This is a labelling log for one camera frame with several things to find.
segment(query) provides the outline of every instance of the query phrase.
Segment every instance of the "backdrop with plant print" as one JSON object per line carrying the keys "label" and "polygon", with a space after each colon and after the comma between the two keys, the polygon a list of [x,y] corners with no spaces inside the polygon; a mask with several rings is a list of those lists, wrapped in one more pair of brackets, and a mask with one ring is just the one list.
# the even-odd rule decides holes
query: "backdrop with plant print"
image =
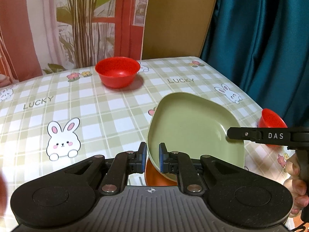
{"label": "backdrop with plant print", "polygon": [[141,59],[148,0],[0,0],[0,76],[9,83]]}

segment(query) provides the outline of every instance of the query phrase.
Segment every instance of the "tablecloth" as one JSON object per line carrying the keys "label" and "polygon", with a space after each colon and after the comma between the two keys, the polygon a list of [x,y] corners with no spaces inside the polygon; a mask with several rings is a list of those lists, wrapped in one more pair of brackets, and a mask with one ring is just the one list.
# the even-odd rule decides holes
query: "tablecloth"
{"label": "tablecloth", "polygon": [[[103,86],[94,67],[49,74],[2,89],[0,167],[7,181],[8,201],[21,184],[90,156],[112,158],[122,151],[137,150],[146,141],[158,102],[172,92],[209,99],[228,109],[241,126],[257,126],[261,107],[199,58],[144,60],[140,64],[134,82],[121,90]],[[67,138],[58,136],[62,132]],[[70,157],[55,155],[58,147],[74,151]],[[285,147],[273,149],[245,141],[245,166],[283,183],[288,177],[285,162],[292,153]],[[144,177],[131,175],[129,184],[144,185]],[[8,207],[1,227],[10,231],[16,225]]]}

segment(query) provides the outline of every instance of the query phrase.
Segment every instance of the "black cable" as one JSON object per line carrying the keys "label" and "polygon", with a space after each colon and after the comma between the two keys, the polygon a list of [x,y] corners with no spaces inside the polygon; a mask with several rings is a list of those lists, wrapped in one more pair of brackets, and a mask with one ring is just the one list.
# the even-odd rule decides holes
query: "black cable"
{"label": "black cable", "polygon": [[298,232],[304,232],[306,230],[306,227],[304,226],[306,224],[306,222],[303,222],[301,225],[299,225],[298,227],[292,229],[292,231],[297,231],[299,229],[301,229],[301,231]]}

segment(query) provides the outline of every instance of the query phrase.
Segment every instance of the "teal curtain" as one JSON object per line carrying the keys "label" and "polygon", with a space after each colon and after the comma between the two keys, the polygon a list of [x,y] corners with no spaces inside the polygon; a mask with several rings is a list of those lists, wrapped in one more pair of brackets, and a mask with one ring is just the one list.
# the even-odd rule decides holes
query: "teal curtain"
{"label": "teal curtain", "polygon": [[309,127],[309,0],[217,0],[201,59],[287,126]]}

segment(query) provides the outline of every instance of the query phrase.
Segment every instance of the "green plate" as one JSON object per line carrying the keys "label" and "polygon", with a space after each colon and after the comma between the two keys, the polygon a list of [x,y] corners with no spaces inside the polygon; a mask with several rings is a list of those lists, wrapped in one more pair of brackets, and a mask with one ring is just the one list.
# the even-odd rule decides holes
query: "green plate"
{"label": "green plate", "polygon": [[[187,153],[192,159],[208,154],[244,168],[244,142],[229,140],[230,127],[239,127],[227,109],[186,92],[166,95],[159,102],[150,122],[147,149],[154,167],[159,167],[159,144],[167,150]],[[173,174],[165,177],[176,181]]]}

